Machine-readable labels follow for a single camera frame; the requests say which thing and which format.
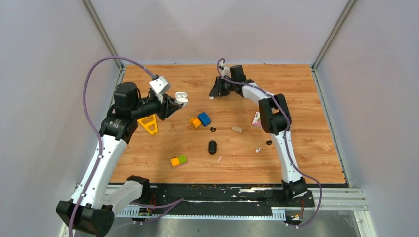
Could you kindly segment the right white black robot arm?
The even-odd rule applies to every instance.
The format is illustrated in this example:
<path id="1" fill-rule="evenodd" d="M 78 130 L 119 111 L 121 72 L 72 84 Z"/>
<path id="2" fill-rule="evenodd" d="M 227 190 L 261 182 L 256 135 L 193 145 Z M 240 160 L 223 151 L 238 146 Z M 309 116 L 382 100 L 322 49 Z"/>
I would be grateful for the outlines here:
<path id="1" fill-rule="evenodd" d="M 227 66 L 222 60 L 217 64 L 219 76 L 210 97 L 227 96 L 235 92 L 259 106 L 260 122 L 274 144 L 281 165 L 283 202 L 295 206 L 308 191 L 300 171 L 291 142 L 291 115 L 283 94 L 272 94 L 253 80 L 247 79 L 242 65 Z"/>

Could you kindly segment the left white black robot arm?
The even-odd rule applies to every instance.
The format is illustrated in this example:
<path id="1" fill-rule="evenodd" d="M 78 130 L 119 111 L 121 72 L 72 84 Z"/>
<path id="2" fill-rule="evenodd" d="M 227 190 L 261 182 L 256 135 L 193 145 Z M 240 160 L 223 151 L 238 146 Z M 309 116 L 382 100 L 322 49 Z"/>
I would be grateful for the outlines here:
<path id="1" fill-rule="evenodd" d="M 106 195 L 115 166 L 127 148 L 138 120 L 157 115 L 165 120 L 187 103 L 186 92 L 167 95 L 170 85 L 161 79 L 151 81 L 146 97 L 141 97 L 133 82 L 119 84 L 114 91 L 114 104 L 107 112 L 100 129 L 94 129 L 98 144 L 88 169 L 69 201 L 60 201 L 56 213 L 69 228 L 106 236 L 116 214 L 134 201 L 145 204 L 151 199 L 149 179 L 130 176 L 116 191 Z"/>

